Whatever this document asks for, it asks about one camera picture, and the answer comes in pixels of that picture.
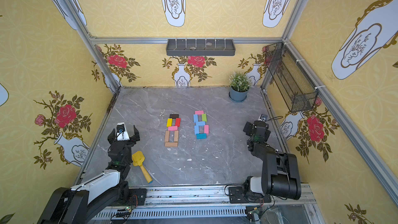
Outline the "natural wood block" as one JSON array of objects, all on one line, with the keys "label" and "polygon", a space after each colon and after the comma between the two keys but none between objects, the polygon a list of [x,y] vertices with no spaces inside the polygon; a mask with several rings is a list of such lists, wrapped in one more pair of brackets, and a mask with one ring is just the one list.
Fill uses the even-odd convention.
[{"label": "natural wood block", "polygon": [[170,141],[170,131],[165,132],[164,142],[168,143]]},{"label": "natural wood block", "polygon": [[174,131],[174,142],[178,143],[179,141],[179,131]]},{"label": "natural wood block", "polygon": [[165,142],[165,147],[178,147],[178,142]]}]

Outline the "yellow block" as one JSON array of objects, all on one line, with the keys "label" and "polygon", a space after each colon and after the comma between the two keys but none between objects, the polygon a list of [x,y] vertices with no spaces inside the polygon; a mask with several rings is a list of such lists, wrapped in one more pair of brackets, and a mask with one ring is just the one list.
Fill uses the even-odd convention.
[{"label": "yellow block", "polygon": [[168,118],[168,119],[167,119],[167,124],[166,124],[166,126],[167,126],[167,127],[171,127],[172,124],[173,124],[173,119],[172,119],[172,118]]}]

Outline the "red block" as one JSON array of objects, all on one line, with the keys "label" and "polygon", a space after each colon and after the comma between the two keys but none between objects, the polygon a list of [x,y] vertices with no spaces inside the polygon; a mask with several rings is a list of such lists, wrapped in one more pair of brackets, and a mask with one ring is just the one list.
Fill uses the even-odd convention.
[{"label": "red block", "polygon": [[179,127],[180,123],[181,123],[181,119],[180,118],[176,118],[175,126]]}]

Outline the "light blue short block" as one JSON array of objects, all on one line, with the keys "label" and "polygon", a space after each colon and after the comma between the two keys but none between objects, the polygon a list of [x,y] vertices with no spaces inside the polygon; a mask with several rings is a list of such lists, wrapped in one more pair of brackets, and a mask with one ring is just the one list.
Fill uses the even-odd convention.
[{"label": "light blue short block", "polygon": [[200,133],[200,127],[198,125],[194,126],[194,133],[195,133],[195,135]]}]

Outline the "teal block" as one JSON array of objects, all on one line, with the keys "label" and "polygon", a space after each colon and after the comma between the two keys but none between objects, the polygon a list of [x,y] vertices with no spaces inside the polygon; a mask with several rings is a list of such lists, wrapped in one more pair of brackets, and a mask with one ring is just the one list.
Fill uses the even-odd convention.
[{"label": "teal block", "polygon": [[207,134],[205,134],[205,133],[197,134],[197,135],[196,135],[196,138],[197,138],[198,140],[200,140],[200,139],[206,139],[206,138],[207,138]]}]

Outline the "light blue long block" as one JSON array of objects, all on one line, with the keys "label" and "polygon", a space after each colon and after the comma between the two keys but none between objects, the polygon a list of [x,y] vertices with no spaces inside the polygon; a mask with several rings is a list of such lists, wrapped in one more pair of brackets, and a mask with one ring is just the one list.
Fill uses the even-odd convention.
[{"label": "light blue long block", "polygon": [[197,114],[193,115],[193,122],[197,123],[199,121],[199,116]]}]

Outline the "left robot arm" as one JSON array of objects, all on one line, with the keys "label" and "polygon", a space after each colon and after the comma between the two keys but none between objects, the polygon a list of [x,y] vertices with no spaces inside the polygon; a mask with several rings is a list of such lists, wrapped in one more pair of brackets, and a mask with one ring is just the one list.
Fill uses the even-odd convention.
[{"label": "left robot arm", "polygon": [[131,148],[140,141],[140,133],[127,133],[124,123],[109,134],[110,162],[99,175],[71,188],[58,188],[51,195],[39,224],[86,224],[105,207],[127,201],[129,185],[125,180],[133,163]]}]

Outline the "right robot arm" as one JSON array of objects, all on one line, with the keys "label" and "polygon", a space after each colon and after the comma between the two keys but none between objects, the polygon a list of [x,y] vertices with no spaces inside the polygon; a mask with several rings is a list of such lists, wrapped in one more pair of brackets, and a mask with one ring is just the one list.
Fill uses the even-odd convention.
[{"label": "right robot arm", "polygon": [[244,189],[253,197],[274,196],[298,200],[301,197],[301,180],[297,158],[292,153],[283,153],[268,143],[271,134],[265,121],[247,122],[243,132],[249,137],[248,151],[262,161],[260,176],[250,176]]}]

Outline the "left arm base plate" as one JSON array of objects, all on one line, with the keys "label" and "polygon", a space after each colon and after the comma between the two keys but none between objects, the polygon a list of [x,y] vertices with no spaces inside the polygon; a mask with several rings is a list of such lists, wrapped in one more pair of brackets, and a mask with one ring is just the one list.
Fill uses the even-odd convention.
[{"label": "left arm base plate", "polygon": [[145,188],[130,188],[128,196],[128,205],[143,206],[147,196],[147,189]]}]

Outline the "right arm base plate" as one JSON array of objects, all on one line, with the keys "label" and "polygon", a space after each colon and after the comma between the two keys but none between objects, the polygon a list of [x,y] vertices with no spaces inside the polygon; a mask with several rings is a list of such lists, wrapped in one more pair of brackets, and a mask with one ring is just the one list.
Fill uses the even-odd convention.
[{"label": "right arm base plate", "polygon": [[245,190],[242,186],[228,186],[226,194],[231,204],[262,204],[272,202],[270,196],[253,193],[250,190]]}]

